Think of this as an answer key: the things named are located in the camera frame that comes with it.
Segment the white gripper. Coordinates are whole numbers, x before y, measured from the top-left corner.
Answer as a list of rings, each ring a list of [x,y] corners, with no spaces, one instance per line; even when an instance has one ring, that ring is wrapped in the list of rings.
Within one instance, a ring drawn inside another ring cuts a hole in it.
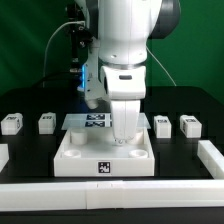
[[[118,144],[135,137],[140,112],[140,99],[146,94],[146,67],[119,70],[102,66],[106,93],[111,101],[113,135]]]

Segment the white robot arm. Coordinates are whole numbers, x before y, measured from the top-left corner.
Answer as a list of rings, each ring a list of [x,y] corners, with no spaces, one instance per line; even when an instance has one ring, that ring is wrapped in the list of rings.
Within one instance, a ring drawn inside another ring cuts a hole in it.
[[[90,35],[84,64],[89,108],[110,103],[117,142],[136,135],[140,101],[146,95],[147,40],[163,39],[178,25],[179,0],[75,0]]]

